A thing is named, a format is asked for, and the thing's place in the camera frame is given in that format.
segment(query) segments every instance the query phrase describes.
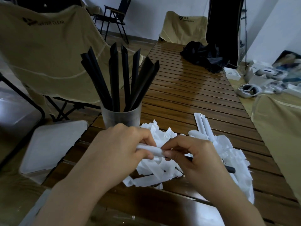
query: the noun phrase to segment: pile of paper wrappers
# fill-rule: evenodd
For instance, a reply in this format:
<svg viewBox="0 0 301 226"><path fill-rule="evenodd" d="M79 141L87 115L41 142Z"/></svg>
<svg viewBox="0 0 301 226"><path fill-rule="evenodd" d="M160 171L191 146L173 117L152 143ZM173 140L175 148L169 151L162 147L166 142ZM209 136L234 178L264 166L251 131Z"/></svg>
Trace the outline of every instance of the pile of paper wrappers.
<svg viewBox="0 0 301 226"><path fill-rule="evenodd" d="M246 160L242 150L234 149L230 140L225 136L214 136L209 125L207 118L200 113L194 113L195 120L197 122L198 131L191 130L188 134L191 137L210 140L213 142L217 153L220 155L221 160L227 166L234 167L236 169L235 174L230 174L234 182L240 187L243 193L247 196L248 200L254 203L254 192L252 186L252 176L248 170L250 163ZM163 132L159 130L157 122L142 124L141 127L147 128L151 131L157 147L161 147L169 139L177 136L170 128ZM166 161L163 157L154 156L153 160L143 159L138 167L137 171L139 175L145 175L141 178L133 179L128 176L123 183L126 186L153 186L159 184L155 188L163 189L162 182L168 181L175 177L183 176L183 171L179 165L174 161Z"/></svg>

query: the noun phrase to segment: frosted plastic cup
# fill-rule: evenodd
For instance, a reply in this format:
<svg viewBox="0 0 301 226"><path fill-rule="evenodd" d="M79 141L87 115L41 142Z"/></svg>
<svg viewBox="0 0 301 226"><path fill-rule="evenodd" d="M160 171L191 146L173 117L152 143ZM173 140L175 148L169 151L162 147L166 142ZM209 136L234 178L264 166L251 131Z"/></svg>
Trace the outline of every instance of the frosted plastic cup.
<svg viewBox="0 0 301 226"><path fill-rule="evenodd" d="M124 112L118 113L118 112L107 110L105 107L102 106L101 103L100 106L101 106L102 119L106 129L115 126L118 123L122 123L128 127L140 126L142 103L136 109L125 113ZM123 111L124 107L125 107L124 97L120 96L120 111Z"/></svg>

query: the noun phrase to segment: left hand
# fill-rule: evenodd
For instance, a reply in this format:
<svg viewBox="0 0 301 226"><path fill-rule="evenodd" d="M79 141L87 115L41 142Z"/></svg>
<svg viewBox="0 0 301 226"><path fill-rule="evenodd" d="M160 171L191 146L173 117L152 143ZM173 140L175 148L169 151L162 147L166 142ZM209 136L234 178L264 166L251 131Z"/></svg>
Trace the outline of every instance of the left hand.
<svg viewBox="0 0 301 226"><path fill-rule="evenodd" d="M101 131L85 154L62 180L79 192L92 192L96 198L122 182L142 159L153 159L145 149L136 151L138 143L156 146L149 129L117 124Z"/></svg>

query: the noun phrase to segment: hand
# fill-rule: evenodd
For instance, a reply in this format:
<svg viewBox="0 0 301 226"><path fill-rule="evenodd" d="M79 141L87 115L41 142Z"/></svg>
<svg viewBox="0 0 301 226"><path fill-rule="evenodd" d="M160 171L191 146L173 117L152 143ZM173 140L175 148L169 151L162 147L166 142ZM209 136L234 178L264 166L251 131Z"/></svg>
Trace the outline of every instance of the hand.
<svg viewBox="0 0 301 226"><path fill-rule="evenodd" d="M153 159L153 154L145 149L136 151L139 142L156 146L145 128L117 124L99 132L65 182L100 198L133 172L142 159Z"/></svg>
<svg viewBox="0 0 301 226"><path fill-rule="evenodd" d="M179 135L170 139L162 147L163 155L175 160L188 181L207 200L220 201L227 194L223 191L239 188L225 169L220 156L209 140ZM184 154L193 154L190 162Z"/></svg>

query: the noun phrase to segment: wooden table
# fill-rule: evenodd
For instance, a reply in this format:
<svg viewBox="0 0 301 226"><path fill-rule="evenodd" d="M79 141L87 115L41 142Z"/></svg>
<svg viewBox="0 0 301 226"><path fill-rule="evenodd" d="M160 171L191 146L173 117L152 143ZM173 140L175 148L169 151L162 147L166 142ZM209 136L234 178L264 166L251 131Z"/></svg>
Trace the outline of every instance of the wooden table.
<svg viewBox="0 0 301 226"><path fill-rule="evenodd" d="M197 129L193 113L206 115L213 133L226 135L250 161L255 206L266 225L301 225L300 206L291 188L225 75L212 74L183 60L179 54L182 50L182 45L158 42L149 53L153 62L160 61L160 70L143 100L141 123L155 119L163 130L170 127L176 133L187 134ZM43 185L53 187L66 177L88 147L85 142L91 143L102 129L104 124L99 116ZM204 201L185 178L164 182L163 188L162 191L150 187L125 187L121 183L99 202L167 225L223 224L217 209Z"/></svg>

